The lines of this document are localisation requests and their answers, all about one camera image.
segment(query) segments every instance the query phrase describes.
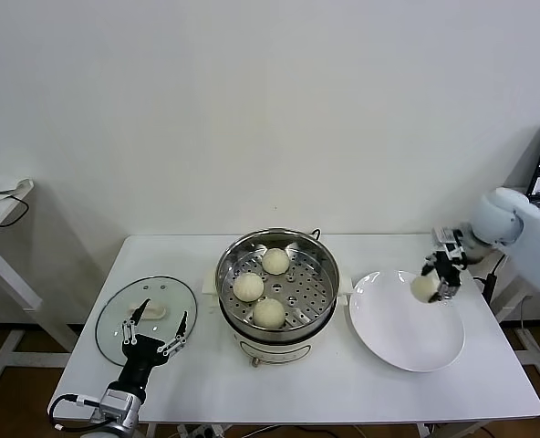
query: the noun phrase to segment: white plate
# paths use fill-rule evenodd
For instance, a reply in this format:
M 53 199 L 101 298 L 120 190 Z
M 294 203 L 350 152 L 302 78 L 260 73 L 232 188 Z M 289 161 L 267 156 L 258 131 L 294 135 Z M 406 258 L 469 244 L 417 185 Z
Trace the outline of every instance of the white plate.
M 451 365 L 464 346 L 464 326 L 451 301 L 425 304 L 410 291 L 415 274 L 374 272 L 359 280 L 349 301 L 351 321 L 365 345 L 404 370 Z

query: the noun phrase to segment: cable on floor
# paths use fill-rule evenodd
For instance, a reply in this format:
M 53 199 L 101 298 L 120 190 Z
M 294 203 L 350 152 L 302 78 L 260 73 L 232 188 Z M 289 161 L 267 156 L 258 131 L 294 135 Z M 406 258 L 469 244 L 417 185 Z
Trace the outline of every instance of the cable on floor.
M 355 427 L 355 429 L 359 432 L 359 434 L 360 434 L 363 438 L 368 438 L 368 437 L 363 433 L 363 431 L 361 430 L 361 428 L 360 428 L 359 426 L 354 425 L 353 427 Z
M 257 429 L 253 432 L 250 432 L 250 433 L 247 433 L 246 435 L 242 435 L 242 438 L 248 438 L 249 436 L 254 436 L 258 433 L 263 433 L 263 432 L 272 432 L 272 431 L 275 431 L 276 429 L 278 429 L 279 427 L 281 427 L 279 424 L 274 424 L 272 426 L 266 426 L 266 427 L 262 427 L 260 429 Z
M 331 431 L 328 431 L 327 429 L 307 429 L 304 426 L 295 426 L 297 429 L 300 429 L 301 431 L 310 432 L 310 433 L 328 433 L 333 438 L 339 438 L 336 433 L 333 433 Z
M 258 429 L 256 431 L 250 432 L 250 433 L 248 433 L 246 435 L 243 435 L 242 438 L 248 438 L 248 437 L 256 435 L 258 433 L 272 432 L 272 431 L 275 431 L 276 429 L 279 429 L 281 427 L 287 427 L 287 426 L 286 425 L 281 426 L 279 424 L 275 424 L 273 426 L 266 426 L 266 427 L 263 427 L 263 428 Z M 331 435 L 333 438 L 339 438 L 339 436 L 336 433 L 328 431 L 327 429 L 308 429 L 305 426 L 296 426 L 296 425 L 293 425 L 293 427 L 296 427 L 297 429 L 300 429 L 301 431 L 305 431 L 305 432 L 308 432 L 308 433 L 327 433 L 327 434 Z M 361 433 L 361 436 L 363 438 L 367 438 L 365 436 L 365 434 L 357 426 L 354 426 L 354 427 L 358 430 L 359 433 Z
M 493 433 L 489 429 L 487 429 L 485 426 L 483 426 L 481 429 L 486 431 L 489 435 L 491 435 L 491 438 L 495 438 L 495 435 L 493 435 Z

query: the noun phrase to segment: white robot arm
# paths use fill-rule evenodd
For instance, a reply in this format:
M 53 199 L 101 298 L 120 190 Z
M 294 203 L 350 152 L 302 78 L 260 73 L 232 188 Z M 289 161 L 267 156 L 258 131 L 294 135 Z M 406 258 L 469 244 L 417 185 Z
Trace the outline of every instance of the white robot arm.
M 430 302 L 453 297 L 460 272 L 490 247 L 508 255 L 519 276 L 540 290 L 540 209 L 521 193 L 502 187 L 485 194 L 468 224 L 435 229 L 433 236 L 438 247 L 421 273 L 435 270 L 440 279 Z
M 475 237 L 507 254 L 519 276 L 540 291 L 540 209 L 521 193 L 499 188 L 475 209 Z

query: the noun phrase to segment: table leg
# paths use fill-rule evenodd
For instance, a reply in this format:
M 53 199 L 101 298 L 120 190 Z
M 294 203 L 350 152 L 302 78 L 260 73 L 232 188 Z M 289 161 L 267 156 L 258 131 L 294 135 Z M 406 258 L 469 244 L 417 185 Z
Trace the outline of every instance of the table leg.
M 45 309 L 43 299 L 17 274 L 17 272 L 0 256 L 0 276 L 12 288 L 11 298 L 23 310 L 29 313 L 53 339 L 67 351 L 73 351 L 78 336 L 63 322 L 59 321 L 53 312 Z
M 499 297 L 491 303 L 491 310 L 497 322 L 502 322 L 519 306 L 522 300 L 531 295 L 531 289 L 525 281 L 517 276 Z
M 537 372 L 540 373 L 540 347 L 527 329 L 516 329 L 517 338 L 524 344 L 525 349 L 516 350 L 515 354 L 522 365 L 535 365 Z
M 12 330 L 0 348 L 0 376 L 6 367 L 65 368 L 69 353 L 32 353 L 15 351 L 23 330 Z
M 444 426 L 437 427 L 433 433 L 428 433 L 428 429 L 419 423 L 418 432 L 421 438 L 462 438 L 465 435 L 474 433 L 478 429 L 488 424 L 489 421 L 482 422 L 453 422 Z
M 146 430 L 146 438 L 154 438 L 157 433 L 157 422 L 149 422 L 149 427 Z

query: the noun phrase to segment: white wall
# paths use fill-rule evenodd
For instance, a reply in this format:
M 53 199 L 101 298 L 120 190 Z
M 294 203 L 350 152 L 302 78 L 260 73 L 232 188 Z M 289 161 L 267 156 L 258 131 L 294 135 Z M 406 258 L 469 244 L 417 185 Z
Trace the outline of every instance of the white wall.
M 76 318 L 128 234 L 427 231 L 539 129 L 540 1 L 0 1 L 0 172 L 70 236 L 17 263 Z

